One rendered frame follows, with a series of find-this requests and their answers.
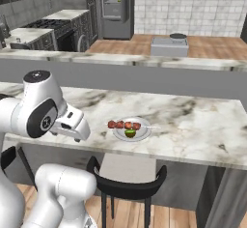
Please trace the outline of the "black hob and oven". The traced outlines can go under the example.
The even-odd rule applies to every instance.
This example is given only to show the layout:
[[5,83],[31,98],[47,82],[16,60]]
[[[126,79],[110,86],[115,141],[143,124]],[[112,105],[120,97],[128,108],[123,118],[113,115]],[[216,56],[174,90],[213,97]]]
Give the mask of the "black hob and oven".
[[32,47],[36,50],[75,50],[74,30],[71,22],[67,19],[40,19],[25,25],[25,28],[52,29],[53,33],[41,36],[33,43]]

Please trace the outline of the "grey box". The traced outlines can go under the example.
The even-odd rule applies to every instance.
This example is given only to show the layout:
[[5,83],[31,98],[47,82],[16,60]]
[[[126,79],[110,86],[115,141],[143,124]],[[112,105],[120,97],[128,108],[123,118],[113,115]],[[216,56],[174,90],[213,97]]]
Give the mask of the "grey box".
[[151,41],[152,56],[186,57],[188,49],[187,39],[175,42],[171,38],[153,37]]

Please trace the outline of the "white round plate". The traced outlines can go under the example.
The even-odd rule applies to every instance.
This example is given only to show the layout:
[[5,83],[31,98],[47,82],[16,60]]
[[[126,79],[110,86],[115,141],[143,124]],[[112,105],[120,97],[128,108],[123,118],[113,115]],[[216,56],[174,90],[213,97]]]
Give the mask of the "white round plate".
[[125,129],[124,128],[114,128],[113,134],[120,140],[126,141],[126,142],[137,142],[141,141],[143,139],[146,139],[151,135],[151,124],[148,120],[143,119],[141,117],[127,117],[123,118],[124,122],[131,122],[131,123],[139,123],[141,126],[136,131],[135,135],[133,137],[127,137],[125,135]]

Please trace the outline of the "dark small appliance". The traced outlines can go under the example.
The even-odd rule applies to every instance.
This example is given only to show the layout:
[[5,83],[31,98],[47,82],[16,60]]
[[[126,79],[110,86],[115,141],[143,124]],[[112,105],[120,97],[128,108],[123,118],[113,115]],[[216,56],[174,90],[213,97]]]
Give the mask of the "dark small appliance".
[[11,36],[10,28],[3,14],[0,14],[0,44],[2,48],[6,47],[5,39]]

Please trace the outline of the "dark tall cupboard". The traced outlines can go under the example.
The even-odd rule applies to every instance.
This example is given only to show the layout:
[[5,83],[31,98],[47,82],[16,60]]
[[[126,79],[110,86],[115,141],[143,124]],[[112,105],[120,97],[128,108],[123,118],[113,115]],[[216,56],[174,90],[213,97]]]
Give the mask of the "dark tall cupboard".
[[96,0],[86,0],[86,5],[91,19],[91,43],[94,43],[98,39]]

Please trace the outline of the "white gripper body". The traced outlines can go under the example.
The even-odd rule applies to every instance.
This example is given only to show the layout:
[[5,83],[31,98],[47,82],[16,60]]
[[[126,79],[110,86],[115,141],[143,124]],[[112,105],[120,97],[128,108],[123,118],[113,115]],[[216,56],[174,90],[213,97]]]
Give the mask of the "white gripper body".
[[62,134],[64,136],[78,138],[86,141],[90,136],[90,127],[87,120],[84,118],[84,113],[69,112],[68,114],[58,118],[52,126],[50,132]]

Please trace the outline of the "meat skewer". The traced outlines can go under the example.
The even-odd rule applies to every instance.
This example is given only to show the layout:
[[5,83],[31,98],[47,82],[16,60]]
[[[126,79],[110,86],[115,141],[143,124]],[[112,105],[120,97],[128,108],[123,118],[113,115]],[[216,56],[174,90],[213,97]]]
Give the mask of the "meat skewer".
[[139,130],[141,128],[153,128],[153,126],[147,126],[147,125],[142,125],[141,123],[137,122],[124,122],[123,120],[120,121],[109,121],[107,124],[107,127],[109,128],[118,128],[118,129],[134,129],[134,130]]

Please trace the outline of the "grey fridge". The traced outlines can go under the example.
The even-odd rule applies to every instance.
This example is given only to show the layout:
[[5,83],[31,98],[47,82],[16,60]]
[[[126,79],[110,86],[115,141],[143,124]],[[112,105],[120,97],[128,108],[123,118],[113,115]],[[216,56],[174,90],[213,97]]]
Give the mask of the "grey fridge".
[[101,0],[102,37],[130,40],[134,34],[134,0]]

